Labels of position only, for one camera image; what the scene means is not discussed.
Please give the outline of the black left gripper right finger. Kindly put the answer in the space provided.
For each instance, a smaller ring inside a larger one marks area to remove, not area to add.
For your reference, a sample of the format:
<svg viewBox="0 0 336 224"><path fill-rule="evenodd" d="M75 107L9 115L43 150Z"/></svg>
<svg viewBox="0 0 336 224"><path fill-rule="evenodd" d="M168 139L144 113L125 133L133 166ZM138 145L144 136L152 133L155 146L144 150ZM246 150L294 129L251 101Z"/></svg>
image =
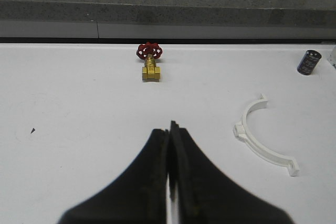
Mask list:
<svg viewBox="0 0 336 224"><path fill-rule="evenodd" d="M179 223L292 223L282 209L222 173L187 129L171 122L168 171Z"/></svg>

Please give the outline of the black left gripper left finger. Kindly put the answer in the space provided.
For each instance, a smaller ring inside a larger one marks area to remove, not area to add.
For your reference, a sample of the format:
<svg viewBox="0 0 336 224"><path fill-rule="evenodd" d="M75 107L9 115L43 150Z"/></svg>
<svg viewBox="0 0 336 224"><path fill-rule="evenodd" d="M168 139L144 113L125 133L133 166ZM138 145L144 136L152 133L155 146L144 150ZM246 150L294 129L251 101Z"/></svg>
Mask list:
<svg viewBox="0 0 336 224"><path fill-rule="evenodd" d="M166 223L168 143L168 132L153 130L116 180L67 210L59 223Z"/></svg>

